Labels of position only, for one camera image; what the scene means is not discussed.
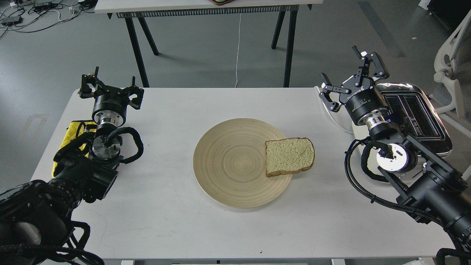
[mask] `wooden plate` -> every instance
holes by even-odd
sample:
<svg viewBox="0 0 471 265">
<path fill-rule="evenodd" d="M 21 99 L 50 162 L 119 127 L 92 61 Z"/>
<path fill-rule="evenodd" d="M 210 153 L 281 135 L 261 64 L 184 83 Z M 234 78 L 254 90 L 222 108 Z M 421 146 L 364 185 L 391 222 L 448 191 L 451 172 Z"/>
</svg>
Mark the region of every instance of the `wooden plate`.
<svg viewBox="0 0 471 265">
<path fill-rule="evenodd" d="M 193 155 L 201 188 L 216 201 L 237 208 L 266 204 L 288 186 L 292 175 L 265 176 L 265 141 L 285 138 L 263 121 L 240 118 L 207 131 Z"/>
</svg>

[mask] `bread crust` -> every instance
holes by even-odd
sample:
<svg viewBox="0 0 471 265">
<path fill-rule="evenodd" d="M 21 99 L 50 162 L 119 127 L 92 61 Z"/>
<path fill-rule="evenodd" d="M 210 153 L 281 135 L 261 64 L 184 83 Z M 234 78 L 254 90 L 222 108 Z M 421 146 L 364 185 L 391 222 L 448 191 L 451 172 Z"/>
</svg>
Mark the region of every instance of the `bread crust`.
<svg viewBox="0 0 471 265">
<path fill-rule="evenodd" d="M 307 166 L 307 167 L 303 167 L 299 170 L 293 170 L 293 171 L 285 171 L 285 170 L 278 170 L 278 171 L 274 171 L 274 172 L 271 172 L 271 173 L 268 173 L 265 169 L 265 176 L 267 177 L 274 177 L 274 176 L 278 176 L 278 175 L 289 175 L 289 174 L 296 174 L 296 173 L 299 173 L 299 172 L 302 172 L 302 171 L 307 171 L 309 169 L 312 168 L 312 166 L 314 165 L 314 161 L 316 160 L 316 149 L 314 149 L 314 144 L 312 143 L 312 141 L 309 139 L 309 138 L 306 138 L 306 137 L 303 137 L 303 138 L 300 138 L 300 137 L 291 137 L 291 138 L 284 138 L 284 139 L 279 139 L 279 140 L 270 140 L 270 141 L 265 141 L 265 159 L 267 157 L 267 142 L 275 142 L 275 141 L 283 141 L 283 140 L 286 140 L 286 139 L 299 139 L 299 140 L 302 140 L 302 139 L 307 139 L 310 143 L 311 143 L 311 146 L 312 146 L 312 149 L 314 150 L 314 153 L 313 153 L 313 158 L 312 158 L 312 163 Z"/>
</svg>

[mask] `black cable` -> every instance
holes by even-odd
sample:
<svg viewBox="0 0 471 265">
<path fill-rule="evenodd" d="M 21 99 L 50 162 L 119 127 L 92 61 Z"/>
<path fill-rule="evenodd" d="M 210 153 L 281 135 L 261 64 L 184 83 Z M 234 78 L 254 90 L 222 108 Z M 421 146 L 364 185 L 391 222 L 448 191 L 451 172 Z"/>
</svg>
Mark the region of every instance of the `black cable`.
<svg viewBox="0 0 471 265">
<path fill-rule="evenodd" d="M 383 175 L 375 174 L 368 168 L 368 158 L 370 157 L 371 149 L 375 146 L 376 143 L 378 142 L 371 141 L 365 145 L 365 148 L 363 149 L 363 153 L 361 154 L 361 159 L 360 159 L 361 169 L 368 177 L 370 177 L 373 180 L 380 181 L 380 182 L 388 182 L 388 180 L 386 180 L 386 178 Z"/>
<path fill-rule="evenodd" d="M 131 162 L 136 161 L 144 153 L 144 144 L 142 143 L 141 137 L 140 137 L 139 133 L 136 131 L 136 129 L 134 129 L 132 127 L 118 128 L 118 129 L 112 131 L 108 135 L 106 141 L 104 142 L 104 145 L 105 146 L 110 146 L 111 141 L 114 138 L 116 138 L 120 134 L 125 134 L 125 133 L 129 133 L 130 135 L 132 135 L 132 138 L 134 139 L 134 143 L 136 144 L 136 147 L 138 148 L 138 152 L 135 155 L 121 160 L 121 163 L 129 164 Z"/>
<path fill-rule="evenodd" d="M 358 147 L 358 145 L 362 144 L 362 143 L 366 143 L 368 141 L 368 139 L 363 139 L 363 140 L 354 140 L 351 144 L 350 144 L 350 147 L 349 149 L 347 150 L 346 155 L 345 155 L 345 163 L 344 163 L 344 166 L 345 166 L 345 173 L 347 175 L 347 178 L 350 182 L 350 184 L 358 191 L 360 192 L 363 196 L 369 198 L 371 200 L 371 203 L 378 203 L 380 205 L 383 205 L 383 206 L 386 206 L 388 208 L 391 208 L 391 209 L 394 209 L 394 210 L 398 210 L 398 211 L 402 211 L 402 212 L 407 212 L 407 213 L 411 213 L 411 214 L 415 214 L 415 215 L 418 215 L 418 216 L 421 216 L 421 217 L 424 217 L 424 218 L 427 218 L 429 220 L 431 220 L 432 222 L 435 222 L 437 223 L 438 225 L 440 225 L 441 227 L 443 227 L 443 224 L 442 222 L 433 217 L 432 215 L 430 214 L 427 214 L 426 212 L 420 210 L 420 209 L 417 209 L 417 208 L 413 208 L 413 207 L 408 207 L 408 206 L 403 206 L 403 205 L 400 205 L 400 204 L 397 204 L 397 203 L 394 203 L 394 202 L 391 202 L 391 201 L 388 201 L 388 200 L 385 200 L 383 198 L 380 198 L 372 193 L 370 193 L 367 189 L 365 189 L 363 186 L 360 185 L 360 183 L 356 180 L 356 178 L 354 177 L 352 171 L 351 171 L 351 165 L 350 165 L 350 158 L 351 158 L 351 155 L 353 153 L 353 151 Z"/>
<path fill-rule="evenodd" d="M 451 242 L 453 243 L 453 246 L 455 247 L 455 249 L 457 251 L 466 253 L 464 251 L 463 245 L 458 241 L 458 239 L 452 233 L 450 233 L 450 231 L 447 231 L 447 234 L 450 237 Z M 459 257 L 459 259 L 460 259 L 460 265 L 469 265 L 469 262 L 468 262 L 467 258 Z"/>
<path fill-rule="evenodd" d="M 61 260 L 61 262 L 68 262 L 71 264 L 78 264 L 74 263 L 74 261 L 68 260 L 65 258 L 65 255 L 59 254 L 57 252 L 69 253 L 74 254 L 75 256 L 84 256 L 87 259 L 93 261 L 90 265 L 105 265 L 103 259 L 98 257 L 97 255 L 87 252 L 82 249 L 73 249 L 73 248 L 64 248 L 58 246 L 43 246 L 43 245 L 7 245 L 7 246 L 0 246 L 0 253 L 14 253 L 16 252 L 17 255 L 24 254 L 35 254 L 35 255 L 42 255 L 48 257 L 52 260 Z"/>
<path fill-rule="evenodd" d="M 0 193 L 0 196 L 2 196 L 2 195 L 4 195 L 4 194 L 6 194 L 7 192 L 10 192 L 10 191 L 12 191 L 12 190 L 18 188 L 18 187 L 19 187 L 19 186 L 16 186 L 16 187 L 13 187 L 13 188 L 11 188 L 11 189 L 8 189 L 8 190 L 6 190 L 6 191 Z"/>
<path fill-rule="evenodd" d="M 432 215 L 429 215 L 429 214 L 423 212 L 422 210 L 419 210 L 419 209 L 416 209 L 416 208 L 413 208 L 413 207 L 406 207 L 406 206 L 403 206 L 403 205 L 399 205 L 397 203 L 393 203 L 393 202 L 384 200 L 384 199 L 382 199 L 380 197 L 377 197 L 376 195 L 370 193 L 368 190 L 366 190 L 364 187 L 362 187 L 359 184 L 359 182 L 355 179 L 355 177 L 354 177 L 354 175 L 351 171 L 350 158 L 351 158 L 351 155 L 352 155 L 353 151 L 360 144 L 365 144 L 365 143 L 368 144 L 369 141 L 370 141 L 370 139 L 368 137 L 363 139 L 363 140 L 354 140 L 350 144 L 349 149 L 345 152 L 345 154 L 346 154 L 346 156 L 345 156 L 345 173 L 347 174 L 347 178 L 348 178 L 350 184 L 358 192 L 360 192 L 362 195 L 364 195 L 365 197 L 371 199 L 371 203 L 376 202 L 376 203 L 378 203 L 380 205 L 383 205 L 383 206 L 386 206 L 388 208 L 392 208 L 392 209 L 403 211 L 403 212 L 409 212 L 409 213 L 427 218 L 427 219 L 431 220 L 432 222 L 437 223 L 438 225 L 440 225 L 443 228 L 444 227 L 443 223 L 439 219 L 433 217 Z M 467 252 L 464 251 L 464 248 L 459 243 L 458 239 L 453 234 L 451 234 L 450 231 L 445 230 L 445 232 L 447 232 L 447 234 L 449 235 L 454 247 L 457 249 L 456 251 L 458 251 L 457 253 L 460 253 L 460 254 L 467 253 Z M 456 256 L 456 257 L 460 258 L 460 265 L 469 265 L 468 260 L 466 258 L 461 257 L 461 256 Z"/>
<path fill-rule="evenodd" d="M 77 131 L 75 132 L 75 137 L 79 137 L 80 129 L 83 127 L 83 132 L 85 132 L 85 122 L 81 121 L 79 126 L 77 127 Z"/>
<path fill-rule="evenodd" d="M 94 13 L 94 12 L 87 12 L 87 11 L 92 9 L 96 4 L 97 4 L 97 0 L 85 0 L 84 2 L 80 3 L 79 10 L 85 13 Z"/>
<path fill-rule="evenodd" d="M 70 240 L 67 241 L 67 246 L 69 246 L 70 248 L 77 248 L 76 246 L 77 246 L 78 242 L 77 242 L 77 239 L 75 238 L 75 236 L 72 234 L 72 236 L 70 238 L 74 242 L 75 246 L 72 244 L 72 242 Z M 77 256 L 77 258 L 85 264 L 93 264 L 93 261 L 90 261 L 89 259 L 87 259 L 84 256 Z"/>
<path fill-rule="evenodd" d="M 8 30 L 5 30 L 1 35 L 0 35 L 0 39 L 3 37 L 3 35 L 5 35 L 5 33 L 7 33 Z"/>
<path fill-rule="evenodd" d="M 50 26 L 48 26 L 48 27 L 42 28 L 42 29 L 38 29 L 38 30 L 34 30 L 34 31 L 19 31 L 19 30 L 14 30 L 14 31 L 15 31 L 15 32 L 21 32 L 21 33 L 34 33 L 34 32 L 38 32 L 38 31 L 45 30 L 45 29 L 48 29 L 48 28 L 50 28 L 50 27 L 53 27 L 53 26 L 55 26 L 55 25 L 57 25 L 57 24 L 59 24 L 59 23 L 71 21 L 72 19 L 75 19 L 76 17 L 80 16 L 81 13 L 82 13 L 82 11 L 80 11 L 78 15 L 76 15 L 76 16 L 70 18 L 70 19 L 66 19 L 66 20 L 62 20 L 62 21 L 56 22 L 56 23 L 54 23 L 54 24 L 52 24 L 52 25 L 50 25 Z"/>
<path fill-rule="evenodd" d="M 34 22 L 36 22 L 41 16 L 45 15 L 46 13 L 43 13 L 43 14 L 38 15 L 37 18 L 33 19 L 31 22 L 27 23 L 26 25 L 15 26 L 15 27 L 20 27 L 19 29 L 25 28 L 25 27 L 27 27 L 27 26 L 33 24 Z M 18 31 L 19 29 L 7 29 L 7 31 Z"/>
<path fill-rule="evenodd" d="M 459 251 L 459 250 L 451 249 L 451 248 L 441 248 L 437 252 L 438 265 L 445 265 L 445 256 L 459 257 L 460 260 L 462 258 L 466 260 L 471 259 L 471 253 L 469 252 Z"/>
<path fill-rule="evenodd" d="M 16 11 L 14 11 L 13 13 L 11 13 L 10 15 L 8 15 L 6 17 L 10 17 L 11 15 L 13 15 L 14 13 L 19 12 L 19 11 L 22 11 L 22 13 L 17 15 L 17 16 L 21 16 L 22 14 L 24 14 L 26 12 L 26 10 L 23 7 L 17 7 Z"/>
<path fill-rule="evenodd" d="M 3 14 L 8 10 L 8 6 L 5 8 L 5 10 L 3 10 L 3 12 L 0 14 L 0 19 L 1 17 L 3 17 Z"/>
<path fill-rule="evenodd" d="M 52 9 L 63 9 L 64 8 L 64 4 L 62 4 L 63 0 L 60 1 L 59 3 L 52 3 L 48 6 L 40 6 L 40 7 L 35 7 L 33 6 L 30 10 L 28 10 L 28 14 L 31 15 L 32 13 L 37 13 L 37 14 L 40 14 L 41 12 L 45 11 L 50 11 Z"/>
</svg>

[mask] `power strip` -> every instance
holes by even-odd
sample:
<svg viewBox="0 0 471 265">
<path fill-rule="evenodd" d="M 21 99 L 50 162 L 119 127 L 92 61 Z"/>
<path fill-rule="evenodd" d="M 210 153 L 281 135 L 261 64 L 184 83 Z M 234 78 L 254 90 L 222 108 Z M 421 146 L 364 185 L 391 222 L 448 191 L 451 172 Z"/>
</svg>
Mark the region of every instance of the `power strip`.
<svg viewBox="0 0 471 265">
<path fill-rule="evenodd" d="M 52 6 L 52 2 L 44 2 L 44 3 L 36 3 L 33 5 L 32 8 L 36 9 L 36 8 L 47 8 L 49 6 Z"/>
<path fill-rule="evenodd" d="M 20 24 L 22 21 L 23 18 L 21 16 L 6 17 L 0 20 L 0 24 L 11 27 L 13 25 Z"/>
</svg>

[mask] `white table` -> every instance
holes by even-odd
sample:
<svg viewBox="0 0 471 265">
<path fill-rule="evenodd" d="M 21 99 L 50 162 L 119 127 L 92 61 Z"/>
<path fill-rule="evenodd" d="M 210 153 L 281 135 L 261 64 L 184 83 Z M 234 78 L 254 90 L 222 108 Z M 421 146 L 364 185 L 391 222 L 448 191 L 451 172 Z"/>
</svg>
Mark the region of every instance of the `white table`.
<svg viewBox="0 0 471 265">
<path fill-rule="evenodd" d="M 32 179 L 48 181 L 52 158 L 72 120 L 88 119 L 92 99 L 73 94 Z M 225 206 L 195 179 L 193 152 L 203 134 L 233 118 L 265 121 L 286 137 L 314 143 L 312 169 L 293 176 L 280 197 L 252 209 Z M 72 219 L 91 226 L 85 250 L 106 259 L 256 259 L 431 257 L 452 247 L 435 224 L 417 224 L 360 195 L 346 179 L 352 136 L 327 117 L 313 88 L 150 88 L 126 126 L 141 134 L 143 156 L 120 172 L 103 201 L 82 204 Z M 124 156 L 135 153 L 124 139 Z M 393 200 L 389 185 L 358 180 Z"/>
<path fill-rule="evenodd" d="M 279 12 L 275 27 L 275 34 L 271 44 L 276 49 L 281 26 L 286 11 L 290 11 L 290 22 L 288 30 L 288 44 L 286 47 L 286 63 L 284 69 L 283 87 L 289 87 L 291 77 L 292 52 L 294 47 L 294 35 L 296 31 L 296 18 L 299 5 L 320 4 L 323 0 L 236 0 L 223 6 L 217 6 L 209 0 L 99 0 L 95 6 L 96 13 L 116 12 L 116 15 L 126 20 L 129 37 L 134 51 L 134 57 L 139 69 L 139 75 L 144 87 L 149 87 L 146 68 L 142 59 L 136 30 L 132 19 L 138 18 L 139 23 L 146 35 L 147 41 L 154 55 L 159 55 L 152 34 L 145 21 L 145 17 L 170 17 L 170 16 L 193 16 L 193 15 L 215 15 L 215 14 L 239 14 L 258 12 Z"/>
</svg>

